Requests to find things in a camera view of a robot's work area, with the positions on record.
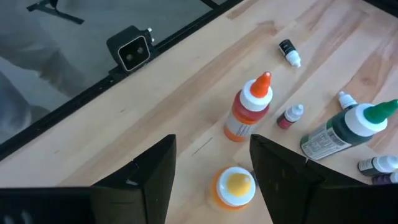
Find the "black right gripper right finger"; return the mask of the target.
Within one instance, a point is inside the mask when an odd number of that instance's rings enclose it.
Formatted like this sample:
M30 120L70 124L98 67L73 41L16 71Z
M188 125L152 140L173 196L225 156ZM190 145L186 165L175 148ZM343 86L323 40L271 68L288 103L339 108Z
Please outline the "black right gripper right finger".
M397 185L368 185L259 134L254 175L274 223L397 223Z

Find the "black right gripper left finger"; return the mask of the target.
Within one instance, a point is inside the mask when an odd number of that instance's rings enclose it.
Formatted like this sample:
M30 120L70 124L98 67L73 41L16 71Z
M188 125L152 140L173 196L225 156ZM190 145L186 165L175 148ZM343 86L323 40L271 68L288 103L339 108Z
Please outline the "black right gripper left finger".
M1 223L164 223L174 184L169 134L89 187L1 189Z

